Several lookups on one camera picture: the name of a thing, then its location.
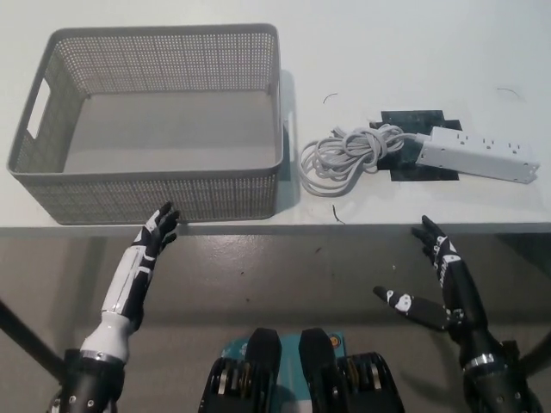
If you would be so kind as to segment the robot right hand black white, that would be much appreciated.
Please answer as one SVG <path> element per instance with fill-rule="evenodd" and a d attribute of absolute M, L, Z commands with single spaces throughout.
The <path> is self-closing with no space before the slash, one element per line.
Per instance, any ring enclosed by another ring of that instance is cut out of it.
<path fill-rule="evenodd" d="M 460 348 L 460 366 L 505 361 L 500 342 L 489 330 L 485 307 L 470 270 L 451 238 L 428 216 L 412 228 L 434 268 L 443 301 L 437 303 L 412 293 L 376 286 L 373 293 L 401 317 L 429 330 L 446 332 Z"/>

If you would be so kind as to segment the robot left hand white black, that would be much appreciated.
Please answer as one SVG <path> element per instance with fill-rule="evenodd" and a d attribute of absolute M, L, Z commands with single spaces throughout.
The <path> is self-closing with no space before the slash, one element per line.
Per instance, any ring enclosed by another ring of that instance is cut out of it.
<path fill-rule="evenodd" d="M 115 270 L 102 311 L 126 318 L 133 332 L 142 324 L 144 303 L 157 260 L 176 240 L 180 212 L 166 202 L 143 224 L 131 245 L 124 251 Z"/>

